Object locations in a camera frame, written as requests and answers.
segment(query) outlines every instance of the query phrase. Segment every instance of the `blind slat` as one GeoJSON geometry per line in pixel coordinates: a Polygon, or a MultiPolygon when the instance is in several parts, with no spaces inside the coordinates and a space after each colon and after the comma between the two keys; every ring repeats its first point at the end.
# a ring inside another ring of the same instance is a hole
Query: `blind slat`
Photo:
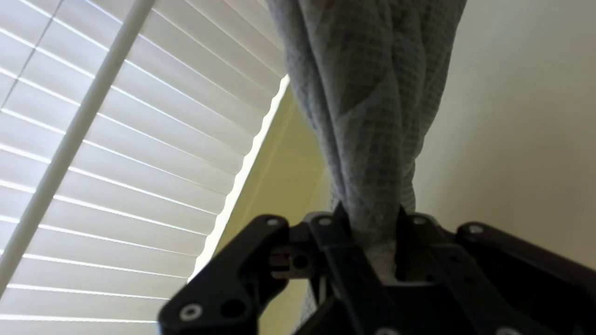
{"type": "Polygon", "coordinates": [[[24,1],[3,1],[0,10],[0,27],[35,44],[50,16],[35,10],[24,1]]]}
{"type": "Polygon", "coordinates": [[[197,252],[204,241],[202,234],[174,228],[173,225],[143,221],[141,217],[64,200],[53,200],[44,213],[42,223],[187,254],[197,252]]]}
{"type": "MultiPolygon", "coordinates": [[[[279,48],[271,44],[264,35],[254,29],[249,22],[243,20],[238,10],[228,7],[225,1],[186,1],[193,10],[200,12],[208,22],[215,25],[219,33],[225,35],[234,46],[232,50],[228,48],[217,48],[217,42],[208,42],[208,48],[213,48],[215,53],[223,53],[228,57],[228,63],[238,63],[243,66],[247,63],[245,59],[234,59],[234,53],[247,53],[243,57],[254,61],[254,72],[245,72],[247,76],[254,76],[260,79],[260,85],[266,91],[275,89],[279,83],[279,76],[282,74],[282,57],[279,48]]],[[[187,31],[199,33],[193,29],[191,18],[182,20],[182,24],[187,24],[187,31]]]]}
{"type": "Polygon", "coordinates": [[[31,193],[0,184],[0,198],[0,215],[20,217],[31,193]]]}
{"type": "Polygon", "coordinates": [[[132,126],[139,131],[145,131],[152,137],[167,141],[173,146],[178,146],[186,152],[200,150],[208,159],[238,161],[243,154],[243,146],[234,146],[225,137],[212,137],[208,130],[195,128],[171,111],[159,111],[143,104],[118,89],[111,89],[100,105],[100,111],[126,126],[132,126]]]}
{"type": "Polygon", "coordinates": [[[180,174],[213,193],[225,193],[232,182],[230,172],[223,172],[232,171],[232,165],[213,165],[208,159],[202,159],[186,150],[178,150],[159,139],[133,131],[105,117],[94,118],[87,133],[87,141],[107,146],[148,165],[156,165],[173,174],[180,174]]]}
{"type": "Polygon", "coordinates": [[[12,230],[14,230],[14,221],[7,221],[0,217],[0,249],[5,247],[5,241],[12,234],[12,230]]]}
{"type": "Polygon", "coordinates": [[[55,18],[87,35],[104,48],[111,44],[120,25],[118,20],[94,7],[91,1],[79,0],[63,0],[55,18]]]}
{"type": "Polygon", "coordinates": [[[5,100],[12,81],[14,81],[14,76],[7,76],[0,72],[0,100],[5,100]]]}
{"type": "Polygon", "coordinates": [[[59,0],[25,0],[25,1],[42,12],[53,12],[59,3],[59,0]]]}
{"type": "Polygon", "coordinates": [[[22,76],[70,100],[81,100],[91,83],[87,74],[40,51],[33,53],[22,76]]]}
{"type": "Polygon", "coordinates": [[[158,197],[72,171],[66,172],[57,193],[61,197],[130,211],[197,232],[208,232],[213,221],[213,213],[167,202],[158,197]]]}
{"type": "Polygon", "coordinates": [[[51,94],[29,81],[18,81],[10,98],[5,102],[5,107],[46,126],[64,130],[74,117],[78,104],[59,98],[57,94],[51,94]]]}
{"type": "MultiPolygon", "coordinates": [[[[258,128],[258,118],[262,117],[262,109],[256,109],[254,105],[249,105],[247,102],[240,100],[225,87],[208,79],[200,72],[200,68],[189,66],[187,63],[180,61],[178,57],[165,51],[163,48],[150,42],[148,38],[145,37],[137,38],[130,50],[128,59],[139,68],[152,72],[159,79],[167,81],[174,89],[182,91],[184,94],[202,104],[204,118],[223,117],[225,122],[230,122],[232,126],[238,126],[238,128],[245,128],[249,131],[258,128]]],[[[197,122],[197,128],[206,131],[210,130],[210,128],[204,128],[204,122],[197,122]]]]}
{"type": "Polygon", "coordinates": [[[96,265],[92,267],[92,265],[81,265],[81,264],[51,262],[51,260],[38,260],[38,258],[24,258],[12,277],[12,282],[167,297],[184,284],[184,278],[150,275],[150,273],[139,273],[139,271],[107,269],[107,267],[96,267],[96,265]]]}
{"type": "Polygon", "coordinates": [[[72,165],[210,211],[219,211],[223,206],[221,197],[204,187],[200,189],[193,180],[180,178],[92,144],[81,144],[72,165]]]}
{"type": "Polygon", "coordinates": [[[87,72],[96,72],[105,55],[105,48],[94,44],[81,33],[74,33],[61,22],[53,22],[48,27],[38,48],[44,48],[87,72]]]}
{"type": "Polygon", "coordinates": [[[16,76],[24,66],[24,61],[29,55],[31,46],[0,29],[0,48],[9,50],[0,51],[0,68],[16,76]]]}
{"type": "Polygon", "coordinates": [[[83,332],[83,335],[146,335],[146,332],[156,332],[154,323],[146,321],[137,321],[137,323],[128,323],[128,321],[76,321],[76,319],[0,319],[0,332],[42,332],[42,335],[74,335],[74,332],[83,332]]]}
{"type": "Polygon", "coordinates": [[[0,143],[46,158],[55,152],[61,133],[14,115],[0,113],[0,117],[0,143]]]}
{"type": "Polygon", "coordinates": [[[27,252],[169,275],[189,273],[195,260],[191,254],[48,230],[46,226],[35,232],[27,252]]]}
{"type": "MultiPolygon", "coordinates": [[[[204,1],[200,9],[202,7],[223,9],[227,5],[223,1],[204,1]]],[[[212,53],[219,55],[219,61],[232,64],[236,76],[243,76],[247,81],[251,81],[253,89],[258,87],[269,91],[271,85],[279,83],[279,79],[275,79],[275,74],[266,64],[266,59],[260,57],[260,53],[267,51],[267,42],[254,44],[262,50],[243,48],[245,38],[234,40],[219,25],[215,25],[210,16],[187,5],[187,1],[158,1],[154,9],[167,20],[174,22],[178,29],[199,40],[212,53]]],[[[241,18],[234,10],[228,10],[227,20],[230,24],[241,18]]]]}
{"type": "Polygon", "coordinates": [[[146,319],[161,303],[159,299],[7,288],[0,299],[0,314],[146,319]]]}
{"type": "Polygon", "coordinates": [[[245,146],[245,139],[251,137],[251,128],[247,128],[249,124],[238,124],[213,113],[204,104],[189,98],[187,94],[173,89],[171,85],[130,63],[122,64],[118,76],[115,77],[115,85],[158,109],[173,111],[184,122],[193,124],[213,137],[227,137],[227,141],[234,146],[245,146]]]}
{"type": "MultiPolygon", "coordinates": [[[[269,18],[269,12],[266,7],[258,5],[256,1],[245,1],[245,0],[225,0],[240,16],[243,16],[245,22],[249,22],[254,29],[258,29],[260,35],[264,35],[273,46],[275,51],[281,55],[282,44],[273,29],[273,22],[269,18]]],[[[273,57],[277,61],[271,61],[269,64],[275,68],[279,76],[284,74],[282,57],[273,57]]]]}
{"type": "Polygon", "coordinates": [[[184,59],[189,66],[199,68],[206,77],[225,87],[240,100],[256,109],[266,109],[269,96],[266,96],[264,89],[254,87],[254,83],[240,76],[236,68],[228,66],[221,57],[213,55],[202,44],[197,44],[186,33],[180,33],[180,29],[163,16],[154,12],[148,14],[141,33],[158,46],[169,50],[174,57],[184,59]]]}
{"type": "Polygon", "coordinates": [[[35,187],[46,163],[0,148],[0,180],[35,187]]]}

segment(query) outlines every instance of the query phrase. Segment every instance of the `beige wall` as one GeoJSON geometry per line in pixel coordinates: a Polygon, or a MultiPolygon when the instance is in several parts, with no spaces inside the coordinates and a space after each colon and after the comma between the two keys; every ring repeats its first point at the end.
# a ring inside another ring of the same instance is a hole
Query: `beige wall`
{"type": "MultiPolygon", "coordinates": [[[[310,210],[327,210],[327,178],[318,144],[286,92],[217,247],[256,213],[281,213],[297,223],[310,210]]],[[[290,332],[303,292],[305,280],[290,282],[262,314],[260,332],[290,332]]]]}
{"type": "Polygon", "coordinates": [[[467,1],[418,158],[418,210],[596,267],[593,12],[593,0],[467,1]]]}

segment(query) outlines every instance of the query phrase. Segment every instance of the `black plastic part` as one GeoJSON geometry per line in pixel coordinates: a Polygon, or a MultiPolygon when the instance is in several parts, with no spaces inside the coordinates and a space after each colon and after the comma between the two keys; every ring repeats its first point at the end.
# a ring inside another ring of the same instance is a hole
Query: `black plastic part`
{"type": "Polygon", "coordinates": [[[596,332],[596,273],[484,223],[465,223],[457,241],[515,310],[554,332],[596,332]]]}
{"type": "Polygon", "coordinates": [[[275,245],[288,243],[288,223],[279,215],[254,217],[199,275],[176,292],[159,310],[163,335],[254,335],[264,305],[284,288],[267,264],[275,245]],[[195,303],[195,319],[180,310],[195,303]]]}
{"type": "Polygon", "coordinates": [[[297,335],[596,335],[596,273],[487,225],[452,234],[402,211],[394,265],[402,282],[381,286],[340,206],[292,228],[258,215],[167,301],[158,323],[163,335],[254,335],[286,278],[305,277],[318,308],[297,335]],[[182,312],[186,305],[199,312],[182,312]]]}

